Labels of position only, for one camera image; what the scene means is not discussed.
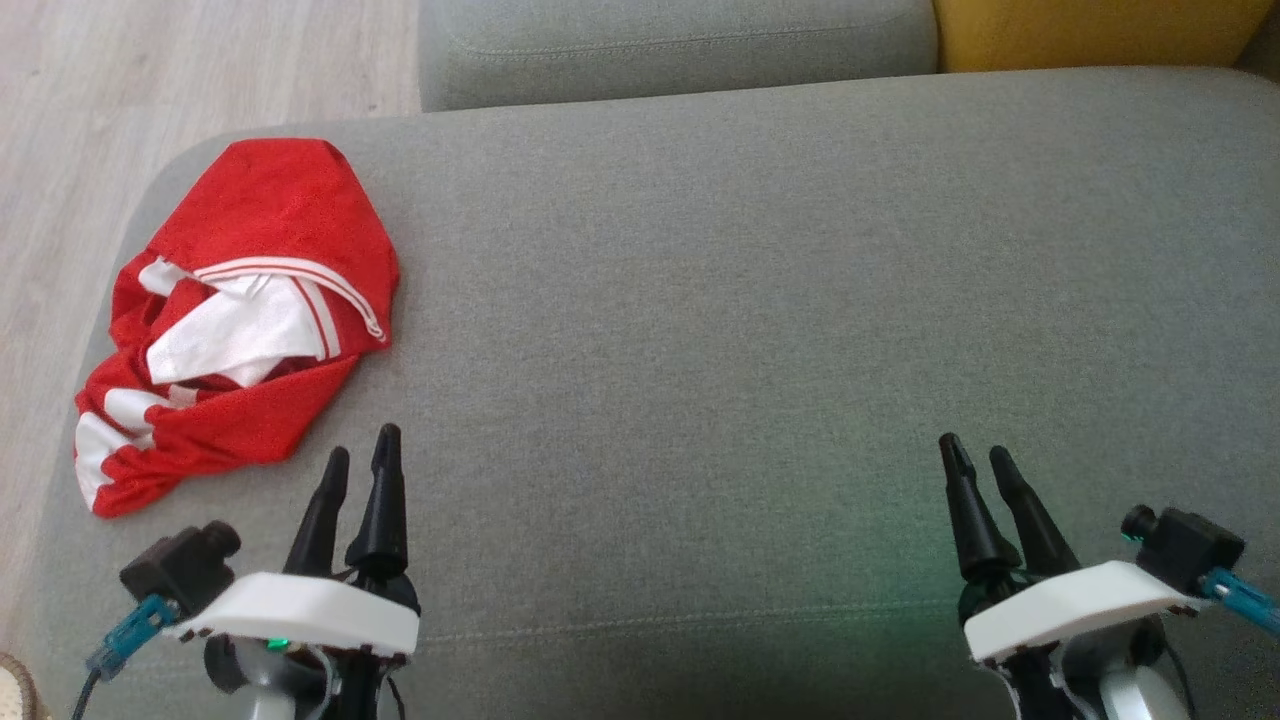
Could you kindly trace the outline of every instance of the white mount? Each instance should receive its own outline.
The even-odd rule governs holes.
[[[339,650],[372,648],[378,657],[412,655],[416,612],[328,578],[253,573],[238,578],[200,615],[161,630],[228,634]]]
[[[977,662],[1004,662],[1019,648],[1065,641],[1171,607],[1201,610],[1208,605],[1212,602],[1188,597],[1133,562],[1112,560],[1041,580],[970,618],[964,634]]]

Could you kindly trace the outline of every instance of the cable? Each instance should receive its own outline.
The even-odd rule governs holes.
[[[337,689],[334,688],[334,680],[338,674],[333,667],[333,661],[329,660],[329,656],[324,653],[324,650],[320,646],[308,644],[306,648],[307,652],[310,652],[311,656],[315,657],[316,661],[324,667],[324,700],[320,701],[320,705],[317,705],[310,715],[307,715],[307,720],[320,720],[329,710],[329,703],[333,702],[333,693]]]
[[[1165,652],[1169,653],[1169,660],[1174,664],[1174,671],[1178,673],[1178,682],[1183,685],[1183,697],[1187,698],[1187,716],[1197,720],[1199,714],[1196,712],[1196,700],[1192,698],[1192,684],[1187,679],[1187,667],[1183,667],[1183,659],[1171,644],[1165,646]]]
[[[1228,610],[1280,639],[1280,607],[1276,606],[1276,601],[1236,578],[1226,568],[1210,570],[1201,593],[1212,600],[1221,600]]]
[[[396,700],[396,711],[399,712],[401,720],[404,720],[404,698],[399,696],[399,688],[396,687],[396,680],[390,675],[387,675],[387,684],[392,688],[392,697]]]
[[[84,679],[84,687],[81,688],[81,697],[76,701],[76,710],[72,711],[70,720],[82,720],[84,717],[84,708],[88,707],[88,696],[93,693],[93,685],[97,685],[97,679],[102,676],[102,673],[95,667],[88,671],[88,678]]]

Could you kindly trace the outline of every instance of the robotic hand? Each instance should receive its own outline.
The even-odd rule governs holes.
[[[960,624],[973,660],[1006,684],[1020,720],[1194,719],[1187,675],[1165,639],[1162,612],[1196,616],[1222,601],[1274,634],[1275,603],[1231,574],[1244,541],[1169,509],[1134,507],[1121,532],[1137,564],[1082,568],[1004,447],[991,450],[1000,496],[1027,555],[1000,534],[960,438],[938,441],[960,574]],[[1151,669],[1167,653],[1187,694]]]
[[[138,610],[109,634],[87,665],[110,680],[156,634],[207,638],[205,670],[225,693],[251,693],[252,720],[374,720],[389,674],[417,647],[421,607],[408,566],[399,428],[384,425],[374,451],[374,484],[348,569],[333,573],[338,511],[347,496],[348,455],[335,447],[311,496],[283,573],[237,579],[224,564],[239,537],[221,521],[164,538],[120,571]]]

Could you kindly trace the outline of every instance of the gray sofa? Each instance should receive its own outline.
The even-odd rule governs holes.
[[[429,0],[422,109],[932,73],[931,0]]]
[[[367,457],[384,421],[417,717],[1010,717],[956,624],[946,430],[1007,445],[1084,562],[1132,557],[1132,505],[1175,505],[1280,588],[1266,81],[904,77],[246,135],[351,160],[399,252],[397,341],[291,461],[136,515],[92,520],[68,452],[22,646],[56,708],[129,609],[116,569],[215,518],[239,570],[278,568],[329,447]],[[230,140],[164,170],[122,263]],[[1222,612],[1170,632],[1202,717],[1277,712],[1275,643]],[[236,702],[152,643],[90,716]]]

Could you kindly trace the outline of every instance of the white stripe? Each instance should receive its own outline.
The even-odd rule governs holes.
[[[102,409],[111,420],[136,436],[150,434],[155,429],[155,425],[147,421],[146,414],[156,405],[173,407],[168,397],[128,387],[113,387],[102,398]]]
[[[129,438],[92,413],[84,413],[76,423],[76,480],[90,510],[97,491],[114,482],[102,471],[102,462],[125,445]]]
[[[173,288],[178,284],[178,281],[189,277],[187,270],[164,258],[156,258],[154,263],[138,270],[138,282],[142,283],[142,287],[165,297],[173,293]]]
[[[271,269],[262,269],[261,265],[275,265]],[[314,263],[311,260],[303,260],[301,258],[274,258],[274,256],[256,256],[256,258],[237,258],[234,260],[228,260],[227,263],[218,263],[216,265],[210,265],[207,268],[200,268],[195,272],[196,279],[201,282],[209,282],[220,278],[233,278],[237,275],[257,274],[257,273],[275,273],[282,275],[291,275],[297,278],[307,278],[315,281],[324,287],[337,292],[347,302],[360,313],[360,316],[365,319],[365,329],[369,334],[374,336],[376,340],[384,340],[387,333],[378,324],[378,316],[374,315],[374,309],[365,300],[364,295],[360,295],[347,278],[333,272],[333,269],[321,265],[320,263]]]
[[[306,293],[307,300],[311,301],[311,306],[316,309],[316,318],[320,319],[320,332],[324,333],[324,343],[329,347],[329,357],[337,357],[342,354],[342,345],[338,342],[338,328],[333,324],[333,313],[329,311],[329,304],[325,302],[324,293],[320,292],[320,287],[316,283],[306,278],[298,278],[298,287]],[[320,360],[326,360],[326,357],[321,357]]]

